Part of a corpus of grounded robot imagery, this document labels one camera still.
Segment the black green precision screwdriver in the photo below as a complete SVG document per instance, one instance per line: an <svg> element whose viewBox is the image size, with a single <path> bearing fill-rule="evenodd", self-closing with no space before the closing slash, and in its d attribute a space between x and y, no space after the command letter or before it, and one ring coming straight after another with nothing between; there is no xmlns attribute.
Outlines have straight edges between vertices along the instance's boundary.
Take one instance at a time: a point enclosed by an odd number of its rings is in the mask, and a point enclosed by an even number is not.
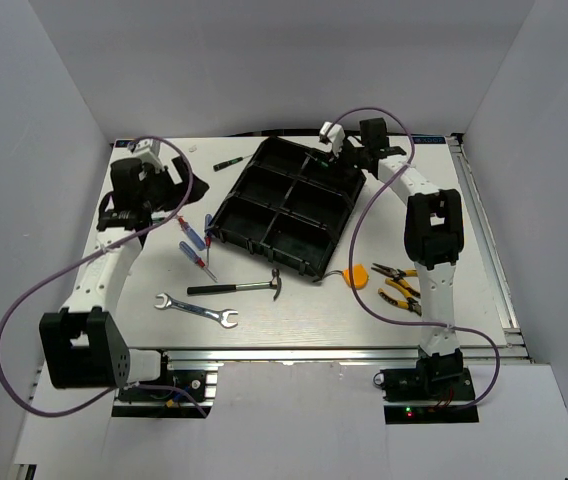
<svg viewBox="0 0 568 480"><path fill-rule="evenodd" d="M219 171L224 170L226 168L229 168L233 165L241 163L244 160L250 159L251 157L252 157L252 154L245 155L245 156L239 156L239 157L235 157L235 158L232 158L232 159L228 159L228 160L219 162L219 163L217 163L213 166L213 171L219 172Z"/></svg>

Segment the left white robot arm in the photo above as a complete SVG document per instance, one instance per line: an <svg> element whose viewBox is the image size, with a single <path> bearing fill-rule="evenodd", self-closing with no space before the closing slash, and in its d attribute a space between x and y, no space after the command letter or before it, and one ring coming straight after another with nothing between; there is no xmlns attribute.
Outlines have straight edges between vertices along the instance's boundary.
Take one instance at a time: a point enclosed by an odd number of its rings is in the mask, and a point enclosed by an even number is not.
<svg viewBox="0 0 568 480"><path fill-rule="evenodd" d="M152 398L175 387L175 374L157 350L130 348L113 318L133 263L143 250L156 212L169 213L200 200L209 186L172 160L180 180L151 157L129 157L111 165L111 189L98 207L95 258L56 313L39 323L40 339L57 389L122 388L140 382Z"/></svg>

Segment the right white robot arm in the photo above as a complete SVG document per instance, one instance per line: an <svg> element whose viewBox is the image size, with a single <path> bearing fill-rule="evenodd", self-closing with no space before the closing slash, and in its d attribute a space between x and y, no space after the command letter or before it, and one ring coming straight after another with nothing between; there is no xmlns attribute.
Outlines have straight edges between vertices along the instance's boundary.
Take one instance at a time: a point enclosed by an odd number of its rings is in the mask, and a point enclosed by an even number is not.
<svg viewBox="0 0 568 480"><path fill-rule="evenodd" d="M360 123L359 147L346 140L335 122L323 124L320 141L331 147L338 162L366 170L388 185L406 206L404 247L417 272L424 323L415 384L423 396L439 398L463 370L453 302L455 266L464 247L460 193L439 188L417 170L413 139L408 153L393 153L382 118Z"/></svg>

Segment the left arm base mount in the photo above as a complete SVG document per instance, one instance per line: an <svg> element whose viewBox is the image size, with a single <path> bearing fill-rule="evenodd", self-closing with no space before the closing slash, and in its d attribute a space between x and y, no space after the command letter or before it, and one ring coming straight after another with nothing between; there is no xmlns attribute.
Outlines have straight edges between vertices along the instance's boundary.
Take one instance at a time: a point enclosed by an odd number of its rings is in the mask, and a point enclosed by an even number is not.
<svg viewBox="0 0 568 480"><path fill-rule="evenodd" d="M216 392L217 369L177 364L162 367L160 377L115 394L111 416L129 419L204 419Z"/></svg>

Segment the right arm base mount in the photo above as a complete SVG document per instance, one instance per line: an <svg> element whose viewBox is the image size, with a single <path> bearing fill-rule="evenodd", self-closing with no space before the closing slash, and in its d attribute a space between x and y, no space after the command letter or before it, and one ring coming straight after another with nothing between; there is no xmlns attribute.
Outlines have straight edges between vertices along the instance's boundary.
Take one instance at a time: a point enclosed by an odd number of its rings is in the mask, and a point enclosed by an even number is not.
<svg viewBox="0 0 568 480"><path fill-rule="evenodd" d="M373 385L383 393L387 425L434 425L478 423L475 389L467 368L457 379L427 386L415 368L385 369L373 376Z"/></svg>

